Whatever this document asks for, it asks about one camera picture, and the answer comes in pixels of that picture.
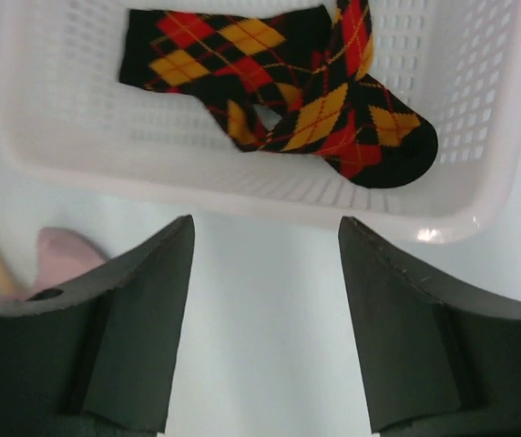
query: white table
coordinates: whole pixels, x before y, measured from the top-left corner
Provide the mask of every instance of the white table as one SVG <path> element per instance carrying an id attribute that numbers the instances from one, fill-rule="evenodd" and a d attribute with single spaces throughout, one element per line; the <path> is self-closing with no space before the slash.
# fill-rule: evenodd
<path id="1" fill-rule="evenodd" d="M 44 226 L 114 255 L 183 213 L 194 215 L 197 246 L 167 435 L 368 435 L 335 232 L 50 186 L 0 157 L 0 249 L 25 284 Z M 452 246 L 400 245 L 521 300 L 521 162 L 492 229 Z"/>

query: pink object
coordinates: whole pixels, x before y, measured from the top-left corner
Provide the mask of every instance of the pink object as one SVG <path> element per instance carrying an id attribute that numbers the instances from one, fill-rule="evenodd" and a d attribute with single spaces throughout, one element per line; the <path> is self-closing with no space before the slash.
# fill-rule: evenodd
<path id="1" fill-rule="evenodd" d="M 38 274 L 34 285 L 15 296 L 0 296 L 0 303 L 31 299 L 40 291 L 84 275 L 106 261 L 92 243 L 66 229 L 42 229 L 36 246 Z"/>

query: argyle pattern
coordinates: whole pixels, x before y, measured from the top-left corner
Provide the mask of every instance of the argyle pattern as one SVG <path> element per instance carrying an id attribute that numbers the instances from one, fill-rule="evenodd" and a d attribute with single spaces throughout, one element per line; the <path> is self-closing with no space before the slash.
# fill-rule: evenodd
<path id="1" fill-rule="evenodd" d="M 267 19 L 129 17 L 119 80 L 197 97 L 242 151 L 317 155 L 368 188 L 405 185 L 434 162 L 432 126 L 367 74 L 367 0 L 338 0 L 333 22 L 322 7 Z M 281 120 L 267 129 L 254 105 Z"/>

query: laundry basket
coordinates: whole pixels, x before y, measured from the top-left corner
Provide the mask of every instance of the laundry basket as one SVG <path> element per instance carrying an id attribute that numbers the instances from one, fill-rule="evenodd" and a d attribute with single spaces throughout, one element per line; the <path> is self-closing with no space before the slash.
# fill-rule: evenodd
<path id="1" fill-rule="evenodd" d="M 196 99 L 117 82 L 129 7 L 266 16 L 319 3 L 6 0 L 5 154 L 45 180 L 332 228 L 355 216 L 390 238 L 489 226 L 521 150 L 521 0 L 371 0 L 373 76 L 440 137 L 433 167 L 403 188 L 356 187 L 315 157 L 240 153 Z"/>

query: perforated plastic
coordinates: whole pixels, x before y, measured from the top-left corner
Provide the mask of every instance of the perforated plastic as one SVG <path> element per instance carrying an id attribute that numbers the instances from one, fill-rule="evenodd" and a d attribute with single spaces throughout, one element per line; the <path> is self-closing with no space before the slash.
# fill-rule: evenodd
<path id="1" fill-rule="evenodd" d="M 117 82 L 128 7 L 261 16 L 319 3 L 6 0 L 5 152 L 39 178 L 235 214 L 328 227 L 352 215 L 429 242 L 489 226 L 521 149 L 521 0 L 371 0 L 372 74 L 441 142 L 429 173 L 404 188 L 356 187 L 318 158 L 242 154 L 194 98 Z"/>

